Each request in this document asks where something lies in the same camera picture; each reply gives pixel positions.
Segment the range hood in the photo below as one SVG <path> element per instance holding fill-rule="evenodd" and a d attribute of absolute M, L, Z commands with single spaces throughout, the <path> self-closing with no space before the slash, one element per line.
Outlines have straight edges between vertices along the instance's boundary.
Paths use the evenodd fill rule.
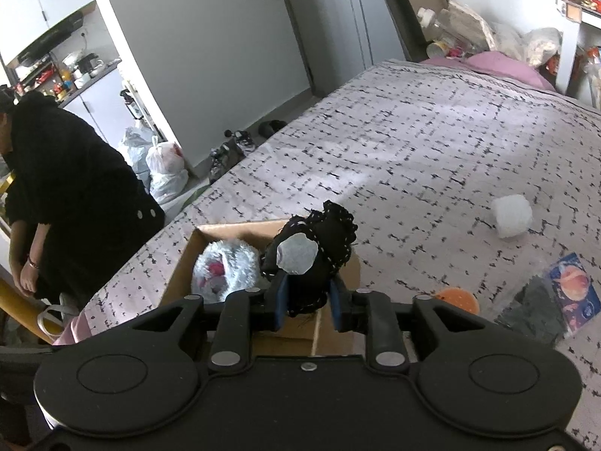
<path fill-rule="evenodd" d="M 31 66 L 35 61 L 41 59 L 58 46 L 58 44 L 64 42 L 73 32 L 81 28 L 82 25 L 83 13 L 78 10 L 32 42 L 27 49 L 17 56 L 17 60 L 23 66 Z"/>

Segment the patterned bedspread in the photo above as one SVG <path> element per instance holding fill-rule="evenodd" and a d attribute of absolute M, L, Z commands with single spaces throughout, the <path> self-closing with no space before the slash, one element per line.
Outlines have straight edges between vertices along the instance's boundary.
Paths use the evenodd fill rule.
<path fill-rule="evenodd" d="M 601 291 L 601 115 L 469 71 L 384 62 L 275 135 L 182 212 L 92 299 L 93 334 L 154 309 L 194 226 L 341 203 L 359 224 L 361 282 L 407 302 L 443 286 L 494 315 L 575 251 Z M 527 235 L 498 238 L 493 197 L 524 194 Z M 568 431 L 601 450 L 601 316 L 559 346 L 584 381 Z"/>

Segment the yellow pole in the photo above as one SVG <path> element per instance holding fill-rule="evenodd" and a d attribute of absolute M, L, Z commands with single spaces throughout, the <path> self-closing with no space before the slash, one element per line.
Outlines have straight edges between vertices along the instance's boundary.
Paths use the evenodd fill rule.
<path fill-rule="evenodd" d="M 21 297 L 8 283 L 0 279 L 0 309 L 4 310 L 20 325 L 34 333 L 49 344 L 52 344 L 46 334 L 37 325 L 37 316 L 43 310 Z M 60 334 L 62 328 L 50 321 L 45 321 L 46 329 L 52 334 Z"/>

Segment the orange lid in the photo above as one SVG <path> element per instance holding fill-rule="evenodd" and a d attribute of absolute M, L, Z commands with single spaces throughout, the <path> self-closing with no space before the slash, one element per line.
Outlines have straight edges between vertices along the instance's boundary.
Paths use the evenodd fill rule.
<path fill-rule="evenodd" d="M 439 300 L 444 300 L 452 306 L 459 309 L 478 315 L 480 313 L 480 305 L 476 297 L 467 290 L 461 288 L 445 288 L 434 295 Z"/>

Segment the kitchen counter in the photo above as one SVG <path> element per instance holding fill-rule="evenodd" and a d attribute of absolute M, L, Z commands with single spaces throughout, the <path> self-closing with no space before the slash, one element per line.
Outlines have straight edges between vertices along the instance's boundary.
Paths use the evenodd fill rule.
<path fill-rule="evenodd" d="M 116 67 L 119 65 L 120 62 L 121 61 L 116 62 L 115 64 L 112 64 L 111 66 L 108 66 L 105 70 L 103 70 L 100 73 L 98 73 L 97 76 L 94 76 L 90 81 L 88 81 L 85 85 L 83 85 L 78 90 L 71 91 L 71 93 L 67 95 L 67 98 L 65 98 L 58 105 L 58 107 L 59 108 L 65 108 L 69 103 L 71 103 L 75 98 L 79 97 L 80 94 L 82 94 L 84 91 L 86 91 L 90 86 L 93 86 L 95 83 L 97 83 L 98 81 L 100 81 L 101 79 L 103 79 L 104 76 L 106 76 L 107 74 L 112 73 L 113 71 L 115 71 Z"/>

